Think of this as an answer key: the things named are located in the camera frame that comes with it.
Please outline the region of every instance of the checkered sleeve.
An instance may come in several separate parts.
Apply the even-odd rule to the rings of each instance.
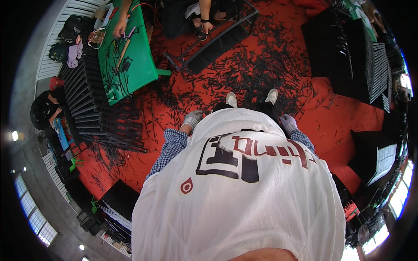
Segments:
[[[308,149],[310,151],[312,151],[312,153],[315,154],[315,146],[312,144],[312,142],[308,138],[308,136],[303,134],[303,132],[301,132],[300,130],[296,129],[296,130],[292,131],[292,133],[290,134],[290,138],[294,141],[300,142],[303,145],[307,146]]]
[[[145,180],[153,174],[161,171],[177,154],[179,154],[187,144],[188,135],[176,129],[166,129],[164,131],[164,139],[166,142],[161,149],[161,154],[155,161],[151,172],[147,175]]]

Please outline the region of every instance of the purple-handled pliers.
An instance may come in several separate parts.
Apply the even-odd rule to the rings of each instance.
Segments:
[[[133,31],[135,30],[135,28],[136,28],[136,26],[134,26],[132,28],[131,32],[129,33],[129,35],[127,37],[125,35],[125,32],[123,32],[123,38],[126,39],[126,40],[128,40],[131,37],[131,35],[132,35]]]

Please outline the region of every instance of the gray glove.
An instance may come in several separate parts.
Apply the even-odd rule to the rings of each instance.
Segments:
[[[184,117],[183,125],[185,125],[185,124],[190,125],[191,128],[192,128],[192,130],[194,130],[194,128],[199,123],[199,121],[202,120],[202,118],[203,118],[203,111],[192,111],[192,112],[189,112],[189,114],[187,114]]]
[[[296,125],[296,120],[292,116],[288,114],[283,114],[283,116],[279,119],[282,122],[282,129],[285,129],[289,136],[293,131],[298,129],[298,126]]]

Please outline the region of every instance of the red carpet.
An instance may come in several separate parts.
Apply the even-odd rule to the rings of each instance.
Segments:
[[[253,35],[238,44],[238,48],[218,58],[215,65],[193,76],[197,78],[194,82],[190,78],[185,81],[181,73],[173,71],[170,79],[161,76],[159,81],[134,94],[143,107],[141,121],[144,124],[143,142],[148,149],[147,154],[112,151],[99,145],[81,153],[80,158],[85,161],[83,167],[77,167],[81,173],[79,178],[96,198],[101,198],[119,178],[140,192],[146,175],[160,154],[164,129],[179,128],[187,112],[201,109],[207,115],[213,105],[224,101],[232,89],[237,94],[239,106],[251,107],[249,102],[265,96],[266,90],[268,92],[272,87],[278,88],[281,93],[278,102],[284,105],[278,108],[280,113],[292,113],[299,129],[315,145],[317,155],[327,161],[330,171],[340,178],[351,193],[357,190],[360,178],[347,166],[354,156],[350,130],[381,130],[384,112],[357,100],[333,94],[326,78],[310,77],[300,29],[301,24],[307,21],[303,8],[292,3],[257,3],[255,7],[260,11],[260,17]],[[271,27],[269,33],[264,32],[265,26]],[[280,34],[271,34],[275,30]],[[156,28],[151,41],[151,50],[158,68],[168,67],[163,52],[177,56],[195,41],[192,33],[174,40],[160,34],[161,30]],[[263,53],[266,48],[271,48],[269,53]],[[234,60],[237,54],[245,57]],[[262,63],[257,63],[259,57],[271,63],[277,55],[287,57],[282,57],[285,62],[276,72],[271,71],[271,68],[263,71],[260,68]],[[254,85],[255,80],[250,87],[239,87],[241,82],[249,81],[248,76],[254,79],[260,73],[274,75],[277,86],[264,79],[261,87]]]

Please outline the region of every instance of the gray wall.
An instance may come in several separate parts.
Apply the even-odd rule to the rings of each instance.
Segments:
[[[11,144],[11,167],[27,171],[22,173],[30,194],[47,221],[58,231],[49,250],[65,261],[130,260],[127,256],[102,241],[99,236],[85,232],[77,220],[77,213],[65,201],[51,179],[39,152],[29,111],[35,94],[35,78],[39,59],[48,33],[64,5],[56,0],[37,25],[20,60],[13,85],[9,123],[11,130],[24,134],[24,138]],[[37,94],[49,89],[49,79],[38,82]],[[79,250],[83,244],[84,251]]]

